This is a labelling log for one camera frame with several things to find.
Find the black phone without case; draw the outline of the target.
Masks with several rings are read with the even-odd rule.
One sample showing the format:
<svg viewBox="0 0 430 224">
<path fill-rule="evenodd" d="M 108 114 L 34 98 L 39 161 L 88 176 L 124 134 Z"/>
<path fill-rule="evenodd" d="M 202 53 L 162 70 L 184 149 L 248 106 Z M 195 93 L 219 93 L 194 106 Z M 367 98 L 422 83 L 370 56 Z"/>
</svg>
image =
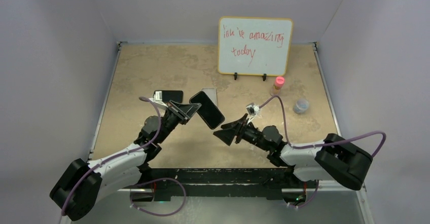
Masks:
<svg viewBox="0 0 430 224">
<path fill-rule="evenodd" d="M 201 104 L 201 107 L 197 110 L 197 114 L 201 117 L 209 129 L 213 130 L 224 122 L 225 116 L 205 92 L 200 91 L 196 93 L 189 99 L 189 103 Z"/>
</svg>

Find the white phone case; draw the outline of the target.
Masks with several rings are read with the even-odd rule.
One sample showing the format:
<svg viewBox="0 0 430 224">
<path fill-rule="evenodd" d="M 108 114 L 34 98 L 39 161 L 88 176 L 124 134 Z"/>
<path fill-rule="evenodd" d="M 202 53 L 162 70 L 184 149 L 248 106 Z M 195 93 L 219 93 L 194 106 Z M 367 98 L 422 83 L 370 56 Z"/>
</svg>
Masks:
<svg viewBox="0 0 430 224">
<path fill-rule="evenodd" d="M 217 90 L 215 87 L 202 88 L 201 91 L 207 96 L 207 99 L 202 103 L 202 105 L 213 104 L 215 107 L 218 107 Z"/>
</svg>

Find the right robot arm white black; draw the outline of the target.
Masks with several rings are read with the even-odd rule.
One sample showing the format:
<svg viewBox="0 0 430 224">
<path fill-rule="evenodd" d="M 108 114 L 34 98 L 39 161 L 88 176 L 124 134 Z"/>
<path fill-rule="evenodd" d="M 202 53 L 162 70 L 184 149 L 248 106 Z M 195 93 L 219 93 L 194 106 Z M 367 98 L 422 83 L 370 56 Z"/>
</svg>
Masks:
<svg viewBox="0 0 430 224">
<path fill-rule="evenodd" d="M 288 145 L 276 126 L 259 130 L 247 121 L 246 115 L 222 125 L 213 134 L 226 145 L 244 140 L 268 152 L 271 164 L 291 168 L 284 179 L 292 187 L 304 181 L 334 180 L 358 191 L 373 162 L 371 154 L 335 133 L 329 133 L 320 141 Z"/>
</svg>

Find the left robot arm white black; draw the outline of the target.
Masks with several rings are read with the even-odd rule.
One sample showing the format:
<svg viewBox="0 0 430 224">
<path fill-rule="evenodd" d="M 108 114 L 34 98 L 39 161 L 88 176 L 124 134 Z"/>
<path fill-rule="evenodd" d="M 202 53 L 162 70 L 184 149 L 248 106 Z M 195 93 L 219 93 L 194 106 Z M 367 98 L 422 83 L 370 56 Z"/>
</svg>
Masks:
<svg viewBox="0 0 430 224">
<path fill-rule="evenodd" d="M 60 207 L 62 216 L 79 220 L 98 201 L 117 190 L 132 185 L 147 187 L 151 174 L 142 168 L 161 152 L 160 144 L 177 125 L 185 125 L 202 106 L 201 103 L 169 101 L 161 115 L 159 104 L 143 96 L 139 99 L 150 103 L 157 114 L 145 120 L 137 139 L 99 160 L 85 162 L 78 158 L 72 161 L 50 191 L 49 197 Z"/>
</svg>

